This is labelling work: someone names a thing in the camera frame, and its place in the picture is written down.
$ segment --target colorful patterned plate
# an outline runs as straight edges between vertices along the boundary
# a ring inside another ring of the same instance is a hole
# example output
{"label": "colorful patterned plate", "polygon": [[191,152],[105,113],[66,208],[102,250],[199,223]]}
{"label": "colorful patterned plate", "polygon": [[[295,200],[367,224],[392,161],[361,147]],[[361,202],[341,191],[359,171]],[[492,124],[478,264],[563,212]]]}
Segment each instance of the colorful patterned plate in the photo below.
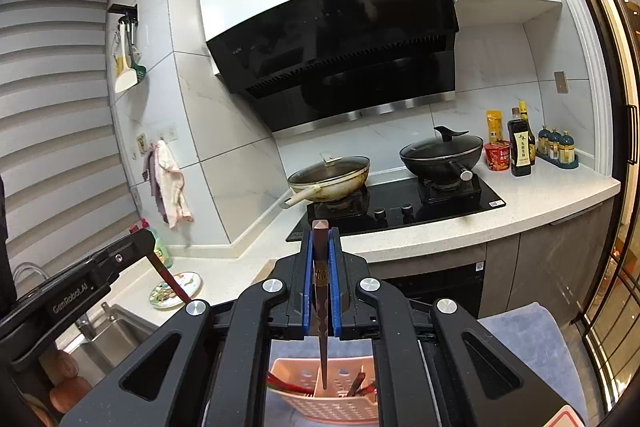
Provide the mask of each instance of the colorful patterned plate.
{"label": "colorful patterned plate", "polygon": [[[200,277],[196,272],[180,272],[174,274],[174,277],[190,297],[196,295],[202,286],[202,277]],[[180,306],[182,301],[171,287],[166,282],[162,281],[158,286],[151,290],[151,293],[149,294],[149,303],[154,308],[166,310],[168,308]]]}

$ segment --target countertop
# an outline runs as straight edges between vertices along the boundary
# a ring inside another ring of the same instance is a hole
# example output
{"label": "countertop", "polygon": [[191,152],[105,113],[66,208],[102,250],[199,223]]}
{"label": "countertop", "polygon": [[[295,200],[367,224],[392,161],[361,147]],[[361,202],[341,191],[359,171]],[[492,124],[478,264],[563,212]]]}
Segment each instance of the countertop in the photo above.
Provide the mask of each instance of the countertop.
{"label": "countertop", "polygon": [[[577,169],[562,170],[540,159],[531,175],[521,178],[512,176],[509,171],[490,171],[483,159],[474,171],[506,202],[506,206],[436,223],[343,237],[342,248],[374,263],[468,247],[546,225],[607,200],[620,191],[619,181],[597,174],[588,167],[581,165]],[[392,179],[410,176],[404,169],[391,173]],[[286,243],[285,238],[304,214],[305,207],[302,203],[278,214],[238,259],[176,258],[171,272],[199,273],[204,283],[197,296],[211,304],[235,299],[268,260],[299,251],[300,242]],[[160,281],[159,275],[151,268],[140,274],[141,270],[137,269],[121,277],[122,280],[116,282],[118,289],[114,287],[107,300],[160,325],[177,309],[159,311],[152,308],[148,295]]]}

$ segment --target sink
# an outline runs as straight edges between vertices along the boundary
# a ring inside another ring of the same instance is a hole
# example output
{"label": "sink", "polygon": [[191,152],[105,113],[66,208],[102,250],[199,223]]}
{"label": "sink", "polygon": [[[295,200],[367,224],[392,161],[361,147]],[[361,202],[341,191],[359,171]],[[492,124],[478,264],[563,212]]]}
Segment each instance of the sink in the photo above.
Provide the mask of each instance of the sink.
{"label": "sink", "polygon": [[156,325],[120,308],[103,303],[105,315],[95,325],[96,336],[79,335],[64,351],[78,363],[79,375],[93,386],[109,374],[127,355],[149,338]]}

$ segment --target white spatula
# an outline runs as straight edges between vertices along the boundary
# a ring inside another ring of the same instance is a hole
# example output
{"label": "white spatula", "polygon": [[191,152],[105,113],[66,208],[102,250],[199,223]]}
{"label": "white spatula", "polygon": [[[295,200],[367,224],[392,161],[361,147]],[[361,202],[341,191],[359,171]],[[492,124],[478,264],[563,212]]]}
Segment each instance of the white spatula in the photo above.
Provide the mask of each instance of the white spatula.
{"label": "white spatula", "polygon": [[124,49],[124,23],[120,23],[120,45],[122,53],[122,73],[116,78],[116,83],[113,86],[115,92],[123,92],[130,87],[135,86],[138,83],[138,75],[135,70],[129,68],[127,64],[127,55]]}

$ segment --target pink basket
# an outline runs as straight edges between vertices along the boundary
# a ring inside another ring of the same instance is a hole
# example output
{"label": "pink basket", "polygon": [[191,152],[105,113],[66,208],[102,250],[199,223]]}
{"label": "pink basket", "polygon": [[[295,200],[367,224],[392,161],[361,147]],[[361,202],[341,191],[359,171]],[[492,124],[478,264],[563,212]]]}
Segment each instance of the pink basket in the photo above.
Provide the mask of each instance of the pink basket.
{"label": "pink basket", "polygon": [[319,359],[276,359],[271,372],[287,383],[314,390],[313,396],[279,394],[284,401],[298,409],[307,419],[339,425],[370,425],[378,423],[376,394],[345,395],[359,372],[367,376],[361,387],[375,380],[373,357],[327,360],[327,387],[322,389]]}

